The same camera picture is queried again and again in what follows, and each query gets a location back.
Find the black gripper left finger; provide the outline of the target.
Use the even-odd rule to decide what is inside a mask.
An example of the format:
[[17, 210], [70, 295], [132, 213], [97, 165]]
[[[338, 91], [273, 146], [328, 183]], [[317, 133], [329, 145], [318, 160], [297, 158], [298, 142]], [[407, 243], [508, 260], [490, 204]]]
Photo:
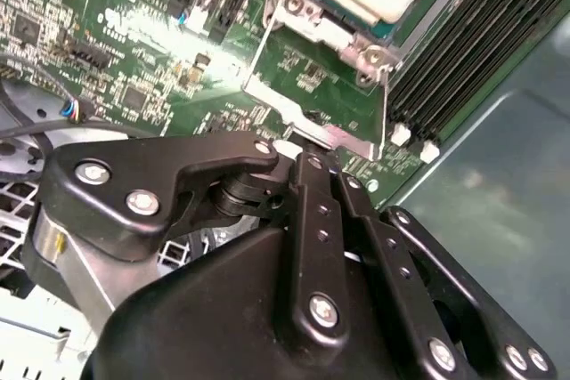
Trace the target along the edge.
[[246, 234], [342, 239], [335, 158], [251, 132], [75, 143], [47, 160], [27, 242], [32, 277], [65, 290], [97, 344], [139, 290]]

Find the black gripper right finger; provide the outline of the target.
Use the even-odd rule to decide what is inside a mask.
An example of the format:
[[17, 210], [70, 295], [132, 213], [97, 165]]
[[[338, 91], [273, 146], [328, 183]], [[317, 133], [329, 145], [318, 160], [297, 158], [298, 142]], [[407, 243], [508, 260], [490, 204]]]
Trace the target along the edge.
[[410, 212], [334, 179], [402, 379], [555, 379], [551, 357]]

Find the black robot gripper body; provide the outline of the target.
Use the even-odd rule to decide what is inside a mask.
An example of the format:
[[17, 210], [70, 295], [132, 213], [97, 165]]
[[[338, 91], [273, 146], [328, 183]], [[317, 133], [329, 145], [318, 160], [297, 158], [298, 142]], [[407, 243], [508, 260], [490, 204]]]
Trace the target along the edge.
[[129, 297], [90, 379], [414, 379], [342, 239], [254, 231]]

